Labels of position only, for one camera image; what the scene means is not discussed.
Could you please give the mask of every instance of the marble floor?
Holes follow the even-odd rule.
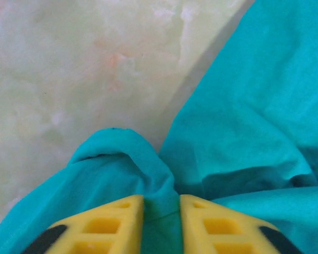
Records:
[[[0,221],[95,131],[158,150],[253,0],[0,0]]]

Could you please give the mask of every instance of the white marble floor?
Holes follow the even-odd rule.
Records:
[[[0,220],[92,133],[158,150],[253,0],[0,0]]]

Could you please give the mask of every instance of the teal fabric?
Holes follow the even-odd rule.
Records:
[[[182,253],[179,194],[275,224],[318,254],[318,1],[257,0],[174,120],[159,155],[132,130],[92,135],[0,225],[21,252],[64,217],[144,194],[142,253]]]

